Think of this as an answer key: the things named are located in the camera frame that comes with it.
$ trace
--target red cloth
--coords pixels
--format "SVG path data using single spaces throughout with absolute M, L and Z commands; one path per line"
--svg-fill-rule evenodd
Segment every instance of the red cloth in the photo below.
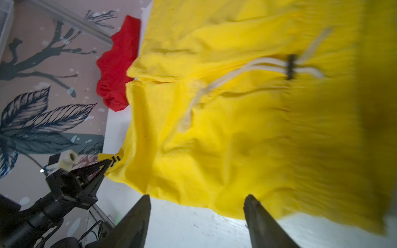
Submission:
M 132 78 L 126 75 L 126 71 L 138 56 L 140 27 L 139 19 L 127 15 L 121 30 L 111 37 L 112 49 L 105 52 L 96 62 L 101 71 L 96 93 L 103 98 L 105 105 L 114 111 L 123 110 L 128 106 L 125 84 L 132 81 Z

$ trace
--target yellow fabric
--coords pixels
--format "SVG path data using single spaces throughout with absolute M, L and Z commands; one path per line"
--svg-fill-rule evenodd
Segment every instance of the yellow fabric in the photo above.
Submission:
M 132 122 L 107 177 L 142 194 L 243 219 L 248 194 L 280 218 L 297 211 L 382 232 L 397 154 L 394 0 L 155 0 L 128 69 Z M 302 54 L 325 79 L 250 71 Z M 100 159 L 107 158 L 102 154 Z

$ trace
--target drawstring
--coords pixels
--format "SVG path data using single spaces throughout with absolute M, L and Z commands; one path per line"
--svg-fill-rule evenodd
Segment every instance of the drawstring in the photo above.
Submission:
M 323 33 L 321 35 L 319 35 L 312 42 L 312 44 L 310 44 L 310 46 L 306 49 L 306 51 L 297 60 L 294 61 L 294 64 L 295 65 L 303 65 L 306 62 L 306 60 L 308 60 L 315 53 L 315 51 L 317 50 L 319 45 L 322 43 L 322 41 L 331 32 L 332 32 L 332 28 L 325 29 L 323 31 Z M 290 72 L 288 70 L 288 63 L 283 60 L 279 60 L 279 59 L 275 59 L 275 58 L 267 58 L 267 57 L 252 60 L 252 61 L 248 62 L 247 64 L 245 64 L 242 68 L 225 74 L 224 76 L 218 78 L 214 82 L 207 85 L 207 87 L 199 90 L 196 93 L 196 95 L 194 96 L 194 98 L 192 99 L 192 101 L 190 102 L 189 107 L 186 111 L 186 114 L 183 117 L 183 119 L 181 120 L 181 123 L 178 128 L 179 131 L 185 132 L 190 128 L 191 122 L 192 122 L 192 109 L 197 103 L 200 102 L 200 99 L 202 96 L 205 96 L 205 95 L 211 93 L 213 90 L 221 87 L 222 85 L 229 82 L 233 78 L 237 77 L 241 73 L 246 72 L 246 71 L 254 71 L 254 70 L 274 71 L 274 72 L 279 72 L 279 73 L 285 74 L 287 76 L 290 76 L 289 75 Z M 325 77 L 325 75 L 320 70 L 318 70 L 314 67 L 294 67 L 293 70 L 294 70 L 294 73 L 309 73 L 318 79 L 322 79 Z

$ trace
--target leaf illustration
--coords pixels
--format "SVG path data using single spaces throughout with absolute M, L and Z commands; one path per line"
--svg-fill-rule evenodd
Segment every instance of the leaf illustration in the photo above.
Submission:
M 63 132 L 87 118 L 96 104 L 72 104 L 42 113 L 23 126 L 32 132 Z
M 50 87 L 15 97 L 3 110 L 1 127 L 18 129 L 28 120 L 43 113 L 48 107 L 49 92 Z
M 55 153 L 77 145 L 59 133 L 26 133 L 21 131 L 11 136 L 11 139 L 14 141 L 17 150 L 26 153 Z
M 7 175 L 14 167 L 18 158 L 18 151 L 15 149 L 0 146 L 0 178 Z

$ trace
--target white table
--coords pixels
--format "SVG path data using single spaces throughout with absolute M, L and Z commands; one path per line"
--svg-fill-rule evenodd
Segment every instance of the white table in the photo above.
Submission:
M 141 41 L 146 30 L 151 5 L 141 16 Z M 131 108 L 109 110 L 104 153 L 115 154 L 121 148 L 131 122 Z M 107 178 L 98 193 L 98 206 L 117 223 L 135 205 L 141 195 L 129 186 Z M 210 209 L 180 206 L 151 198 L 152 210 L 145 248 L 251 247 L 245 221 L 219 216 Z M 342 226 L 325 218 L 294 214 L 279 221 L 302 248 L 396 247 L 397 236 L 377 236 L 355 227 Z M 397 219 L 387 218 L 389 233 L 397 233 Z

